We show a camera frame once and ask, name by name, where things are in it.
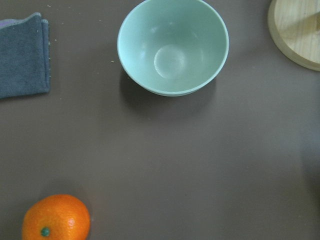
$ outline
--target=wooden surface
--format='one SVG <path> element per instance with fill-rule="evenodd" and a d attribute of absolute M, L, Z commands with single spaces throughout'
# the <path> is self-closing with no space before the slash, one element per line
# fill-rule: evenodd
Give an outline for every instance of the wooden surface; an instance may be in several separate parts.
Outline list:
<path fill-rule="evenodd" d="M 320 71 L 320 0 L 273 0 L 268 25 L 289 59 Z"/>

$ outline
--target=dish towel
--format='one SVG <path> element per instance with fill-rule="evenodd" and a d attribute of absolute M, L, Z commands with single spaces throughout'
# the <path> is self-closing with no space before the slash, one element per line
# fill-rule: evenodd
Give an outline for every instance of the dish towel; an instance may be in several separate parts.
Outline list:
<path fill-rule="evenodd" d="M 0 20 L 0 99 L 49 90 L 48 21 L 38 12 Z"/>

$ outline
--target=folded towel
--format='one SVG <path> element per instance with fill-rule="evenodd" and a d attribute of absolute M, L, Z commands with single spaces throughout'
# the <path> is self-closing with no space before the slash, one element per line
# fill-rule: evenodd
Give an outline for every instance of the folded towel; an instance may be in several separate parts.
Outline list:
<path fill-rule="evenodd" d="M 49 90 L 48 21 L 38 12 L 0 20 L 0 99 Z"/>

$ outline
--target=wooden board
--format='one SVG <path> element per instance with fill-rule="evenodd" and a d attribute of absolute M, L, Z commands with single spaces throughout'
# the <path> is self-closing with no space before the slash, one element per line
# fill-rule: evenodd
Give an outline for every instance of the wooden board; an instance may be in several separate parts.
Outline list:
<path fill-rule="evenodd" d="M 283 54 L 320 71 L 320 0 L 273 0 L 268 26 Z"/>

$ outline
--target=bowl rim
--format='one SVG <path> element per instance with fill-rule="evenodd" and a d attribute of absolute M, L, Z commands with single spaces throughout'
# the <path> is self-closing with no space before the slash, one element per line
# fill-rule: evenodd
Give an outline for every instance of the bowl rim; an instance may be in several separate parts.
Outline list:
<path fill-rule="evenodd" d="M 126 24 L 126 22 L 128 21 L 129 17 L 135 12 L 135 10 L 137 8 L 140 8 L 141 6 L 147 4 L 148 2 L 150 1 L 154 1 L 154 0 L 144 0 L 143 2 L 139 3 L 137 6 L 135 6 L 129 13 L 128 15 L 125 17 L 125 19 L 123 20 L 122 24 L 121 24 L 121 27 L 119 29 L 119 32 L 118 32 L 118 36 L 117 36 L 117 53 L 118 53 L 118 57 L 119 57 L 119 60 L 120 60 L 120 63 L 123 67 L 123 69 L 125 70 L 125 72 L 128 74 L 128 76 L 134 80 L 138 85 L 140 85 L 141 87 L 143 87 L 144 89 L 152 92 L 152 93 L 155 93 L 155 94 L 159 94 L 159 95 L 163 95 L 163 96 L 182 96 L 182 95 L 187 95 L 187 94 L 191 94 L 199 89 L 201 89 L 202 87 L 204 87 L 205 85 L 207 85 L 208 83 L 210 83 L 219 73 L 220 71 L 222 70 L 223 66 L 225 65 L 226 61 L 227 61 L 227 58 L 228 58 L 228 54 L 229 54 L 229 44 L 230 44 L 230 40 L 229 40 L 229 34 L 228 34 L 228 30 L 227 30 L 227 27 L 226 27 L 226 24 L 224 22 L 224 20 L 222 19 L 222 17 L 220 16 L 220 14 L 210 5 L 208 4 L 207 2 L 205 2 L 204 0 L 193 0 L 193 1 L 196 1 L 196 2 L 199 2 L 201 4 L 204 4 L 207 8 L 209 8 L 219 19 L 220 21 L 220 24 L 222 25 L 223 27 L 223 31 L 224 31 L 224 35 L 225 35 L 225 41 L 226 41 L 226 48 L 225 48 L 225 52 L 224 52 L 224 56 L 223 56 L 223 59 L 221 61 L 221 64 L 220 66 L 218 67 L 218 69 L 206 80 L 204 81 L 203 83 L 193 87 L 193 88 L 189 88 L 187 90 L 182 90 L 182 91 L 163 91 L 163 90 L 159 90 L 159 89 L 156 89 L 156 88 L 152 88 L 152 87 L 149 87 L 145 84 L 142 84 L 141 82 L 139 82 L 138 80 L 136 80 L 130 73 L 129 71 L 127 70 L 125 64 L 124 64 L 124 61 L 123 61 L 123 58 L 120 54 L 120 37 L 121 37 L 121 34 L 123 32 L 123 28 Z"/>

